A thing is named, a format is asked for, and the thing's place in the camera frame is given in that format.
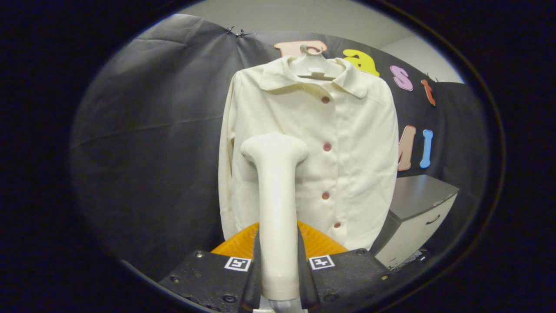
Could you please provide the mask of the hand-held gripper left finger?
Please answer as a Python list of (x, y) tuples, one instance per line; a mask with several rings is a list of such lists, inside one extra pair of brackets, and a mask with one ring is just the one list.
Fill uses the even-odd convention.
[(194, 251), (159, 283), (205, 311), (252, 313), (261, 301), (258, 223), (213, 252)]

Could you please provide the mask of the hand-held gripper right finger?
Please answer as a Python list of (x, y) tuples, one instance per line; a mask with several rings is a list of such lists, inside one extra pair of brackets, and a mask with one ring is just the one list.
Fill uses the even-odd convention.
[(375, 311), (402, 285), (370, 251), (349, 251), (302, 222), (298, 243), (301, 304), (310, 313)]

